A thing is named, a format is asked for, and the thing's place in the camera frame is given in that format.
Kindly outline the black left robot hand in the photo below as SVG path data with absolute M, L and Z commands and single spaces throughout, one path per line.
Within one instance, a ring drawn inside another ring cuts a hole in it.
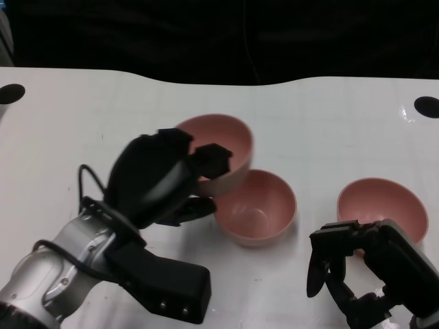
M 111 169 L 104 202 L 140 230 L 153 223 L 179 226 L 214 213 L 212 194 L 202 195 L 199 179 L 228 173 L 232 152 L 216 143 L 191 151 L 192 141 L 178 128 L 132 140 Z

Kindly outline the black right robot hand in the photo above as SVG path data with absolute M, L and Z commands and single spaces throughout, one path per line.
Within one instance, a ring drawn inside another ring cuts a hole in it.
M 388 319 L 397 305 L 412 314 L 410 328 L 438 327 L 438 271 L 395 222 L 328 223 L 309 238 L 307 296 L 316 296 L 326 286 L 350 328 L 372 328 Z M 383 281 L 382 296 L 356 297 L 345 284 L 346 257 L 357 250 Z

